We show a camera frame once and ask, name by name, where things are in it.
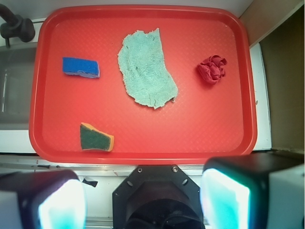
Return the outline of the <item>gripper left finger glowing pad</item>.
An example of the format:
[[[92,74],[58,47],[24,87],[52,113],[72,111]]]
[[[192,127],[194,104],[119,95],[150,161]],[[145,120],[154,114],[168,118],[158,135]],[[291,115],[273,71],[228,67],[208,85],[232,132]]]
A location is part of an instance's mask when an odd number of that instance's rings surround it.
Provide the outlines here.
[[[83,229],[87,202],[71,170],[0,175],[2,229]]]

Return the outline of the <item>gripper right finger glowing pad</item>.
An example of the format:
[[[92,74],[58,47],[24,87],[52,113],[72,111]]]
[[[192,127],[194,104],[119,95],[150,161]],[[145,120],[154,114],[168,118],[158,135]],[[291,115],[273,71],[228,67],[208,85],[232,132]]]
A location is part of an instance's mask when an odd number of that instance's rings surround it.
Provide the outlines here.
[[[210,158],[203,167],[200,203],[214,229],[302,229],[304,156],[264,152]]]

